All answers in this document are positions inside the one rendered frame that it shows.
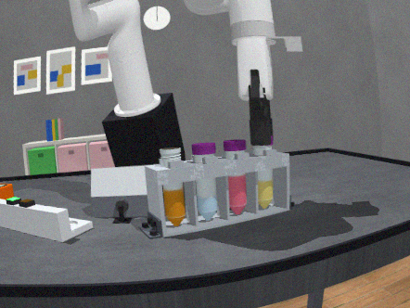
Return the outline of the white threaded tube neck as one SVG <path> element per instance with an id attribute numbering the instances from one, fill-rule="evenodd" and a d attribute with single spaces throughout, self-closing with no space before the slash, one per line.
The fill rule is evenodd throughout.
<path id="1" fill-rule="evenodd" d="M 162 160 L 174 160 L 181 158 L 181 148 L 161 148 L 160 154 Z"/>

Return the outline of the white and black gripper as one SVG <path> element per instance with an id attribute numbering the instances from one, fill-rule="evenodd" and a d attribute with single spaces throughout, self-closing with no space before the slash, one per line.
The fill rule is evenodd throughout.
<path id="1" fill-rule="evenodd" d="M 273 135 L 270 111 L 270 100 L 273 98 L 270 45 L 274 44 L 276 41 L 266 39 L 266 36 L 247 36 L 232 40 L 232 45 L 237 46 L 238 95 L 242 100 L 251 100 L 252 146 L 269 146 Z"/>

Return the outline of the black table edge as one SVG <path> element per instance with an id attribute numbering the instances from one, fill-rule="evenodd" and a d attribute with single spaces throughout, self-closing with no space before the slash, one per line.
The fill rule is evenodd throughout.
<path id="1" fill-rule="evenodd" d="M 383 158 L 334 148 L 319 148 L 283 153 L 289 153 L 289 156 L 292 156 L 327 151 L 410 167 L 410 161 Z M 84 174 L 91 174 L 91 170 L 67 173 L 46 173 L 1 177 L 0 182 Z M 268 263 L 260 263 L 252 266 L 196 276 L 94 284 L 0 284 L 0 297 L 98 297 L 147 294 L 183 289 L 203 288 L 241 281 L 259 276 L 271 275 L 292 268 L 300 267 L 309 263 L 319 262 L 340 255 L 342 253 L 356 250 L 364 246 L 379 242 L 383 239 L 396 236 L 408 230 L 410 230 L 410 220 L 361 237 L 341 242 L 339 244 L 325 247 L 323 249 L 309 251 L 303 254 Z"/>

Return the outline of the white button panel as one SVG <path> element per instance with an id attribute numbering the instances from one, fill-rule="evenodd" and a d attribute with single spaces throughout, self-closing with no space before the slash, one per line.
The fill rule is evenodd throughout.
<path id="1" fill-rule="evenodd" d="M 147 216 L 145 166 L 91 169 L 94 217 L 120 217 L 113 224 L 127 224 L 132 218 L 124 217 Z"/>

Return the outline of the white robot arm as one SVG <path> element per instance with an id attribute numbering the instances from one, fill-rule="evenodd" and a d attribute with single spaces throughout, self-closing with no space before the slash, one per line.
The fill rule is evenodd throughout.
<path id="1" fill-rule="evenodd" d="M 80 41 L 113 33 L 108 45 L 109 65 L 118 99 L 114 112 L 131 117 L 148 112 L 160 103 L 153 94 L 141 34 L 138 0 L 69 0 L 73 28 Z M 302 58 L 300 36 L 275 37 L 270 0 L 184 0 L 199 15 L 229 11 L 232 40 L 266 36 L 285 45 L 288 59 Z M 285 41 L 284 41 L 285 40 Z"/>

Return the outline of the orange digital multimeter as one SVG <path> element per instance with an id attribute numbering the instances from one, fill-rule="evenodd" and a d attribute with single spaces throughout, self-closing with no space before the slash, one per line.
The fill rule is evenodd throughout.
<path id="1" fill-rule="evenodd" d="M 0 184 L 0 199 L 14 198 L 12 184 Z"/>

